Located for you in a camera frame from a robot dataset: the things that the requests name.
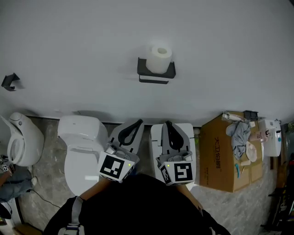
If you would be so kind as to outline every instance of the gray cloth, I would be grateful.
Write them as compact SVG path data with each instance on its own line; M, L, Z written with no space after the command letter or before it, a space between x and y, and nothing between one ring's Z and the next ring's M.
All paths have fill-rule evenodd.
M241 158L246 151L246 142L250 136L250 124L235 122L226 128L226 134L232 137L231 145L233 154L237 160Z
M17 168L12 177L9 177L0 187L0 202L19 197L29 189L32 189L31 179L31 174L26 168Z

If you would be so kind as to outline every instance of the toilet paper holder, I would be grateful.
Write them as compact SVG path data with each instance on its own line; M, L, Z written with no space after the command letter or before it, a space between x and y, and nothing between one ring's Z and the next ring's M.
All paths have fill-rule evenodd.
M146 67L146 59L138 58L138 66L137 66L137 73L139 74L139 81L141 83L155 83L155 84L167 84L168 81L160 81L160 80L149 80L149 79L141 79L140 76L151 76L151 77L159 77L159 78L169 78L173 79L176 75L175 72L175 63L171 62L167 71L163 74L152 73Z
M20 80L20 78L15 73L13 73L11 75L5 76L1 86L8 91L15 91L15 86L11 86L11 83L17 80Z

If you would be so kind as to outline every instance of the white wall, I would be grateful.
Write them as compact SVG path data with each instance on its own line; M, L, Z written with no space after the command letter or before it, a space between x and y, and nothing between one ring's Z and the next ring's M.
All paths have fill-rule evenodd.
M15 72L25 89L1 93L47 117L202 125L249 109L289 120L293 22L288 0L3 0L0 78ZM177 76L139 83L137 58L157 40L173 49Z

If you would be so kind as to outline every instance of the toilet tank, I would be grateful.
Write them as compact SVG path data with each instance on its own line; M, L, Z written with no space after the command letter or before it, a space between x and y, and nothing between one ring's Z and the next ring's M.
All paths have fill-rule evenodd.
M108 139L105 126L97 118L86 116L63 116L57 135L67 146L80 148L105 148Z

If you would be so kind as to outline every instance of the white toilet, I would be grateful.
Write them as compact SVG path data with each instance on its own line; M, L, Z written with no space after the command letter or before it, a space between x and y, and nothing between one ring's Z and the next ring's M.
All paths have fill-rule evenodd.
M79 196L99 179L98 159L106 148L107 130L95 117L64 116L57 134L68 147L64 164L66 182Z
M10 128L11 138L7 148L8 160L12 164L28 167L36 164L42 154L44 136L27 116L14 112L9 121L1 119Z

